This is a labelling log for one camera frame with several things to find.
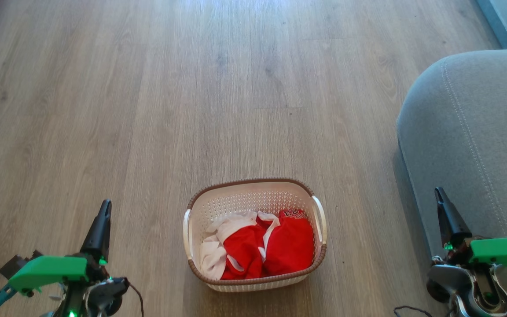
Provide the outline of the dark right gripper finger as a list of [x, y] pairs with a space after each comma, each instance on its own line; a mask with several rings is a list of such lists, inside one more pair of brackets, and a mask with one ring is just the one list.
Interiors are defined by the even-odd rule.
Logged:
[[459, 247], [465, 239], [471, 238], [473, 234], [456, 206], [445, 193], [445, 190], [442, 187], [437, 187], [434, 194], [437, 200], [437, 215], [442, 245], [445, 248]]

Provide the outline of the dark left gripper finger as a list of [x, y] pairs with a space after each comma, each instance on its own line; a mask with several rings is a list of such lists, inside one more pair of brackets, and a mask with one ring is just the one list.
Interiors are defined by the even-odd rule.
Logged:
[[90, 255], [99, 265], [109, 262], [111, 231], [111, 200], [104, 200], [97, 216], [93, 219], [80, 252]]

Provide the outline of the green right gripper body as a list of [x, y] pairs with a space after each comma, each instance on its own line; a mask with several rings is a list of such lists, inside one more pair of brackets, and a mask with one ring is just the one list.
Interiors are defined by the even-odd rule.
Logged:
[[507, 237], [467, 238], [460, 245], [445, 243], [445, 263], [466, 269], [503, 265], [507, 267]]

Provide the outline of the grey fabric sofa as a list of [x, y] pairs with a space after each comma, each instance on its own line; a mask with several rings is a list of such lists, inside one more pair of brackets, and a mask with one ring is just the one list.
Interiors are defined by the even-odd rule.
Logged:
[[431, 255], [443, 253], [437, 187], [473, 234], [507, 237], [507, 50], [427, 68], [403, 102], [397, 136]]

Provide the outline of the cream laundry basket brown rim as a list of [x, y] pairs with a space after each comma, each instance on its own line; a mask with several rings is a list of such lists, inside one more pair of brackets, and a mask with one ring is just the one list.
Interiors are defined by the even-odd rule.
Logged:
[[[215, 281], [201, 273], [200, 244], [207, 237], [207, 227], [212, 221], [240, 211], [277, 213], [284, 209], [303, 210], [311, 224], [312, 263], [307, 269], [247, 280]], [[207, 287], [218, 292], [265, 291], [299, 283], [324, 261], [327, 236], [326, 215], [320, 199], [308, 185], [291, 178], [244, 179], [206, 187], [192, 197], [183, 217], [183, 243], [191, 272]]]

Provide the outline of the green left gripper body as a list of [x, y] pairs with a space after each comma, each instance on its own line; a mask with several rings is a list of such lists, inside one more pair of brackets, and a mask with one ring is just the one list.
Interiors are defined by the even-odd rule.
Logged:
[[41, 287], [62, 283], [82, 285], [104, 281], [110, 277], [105, 267], [86, 255], [40, 256], [28, 261], [9, 279], [9, 285], [26, 294]]

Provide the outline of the red jersey with white trim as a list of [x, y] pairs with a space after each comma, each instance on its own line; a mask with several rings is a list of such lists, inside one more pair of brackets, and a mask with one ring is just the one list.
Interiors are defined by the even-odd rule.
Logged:
[[280, 226], [275, 214], [243, 211], [221, 216], [206, 228], [199, 251], [199, 271], [211, 280], [262, 277], [266, 248]]

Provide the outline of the red shorts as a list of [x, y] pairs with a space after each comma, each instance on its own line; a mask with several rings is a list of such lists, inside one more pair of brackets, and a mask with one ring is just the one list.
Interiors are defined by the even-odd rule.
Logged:
[[313, 230], [303, 210], [281, 210], [278, 215], [259, 211], [256, 222], [265, 229], [260, 253], [266, 275], [295, 273], [312, 264]]

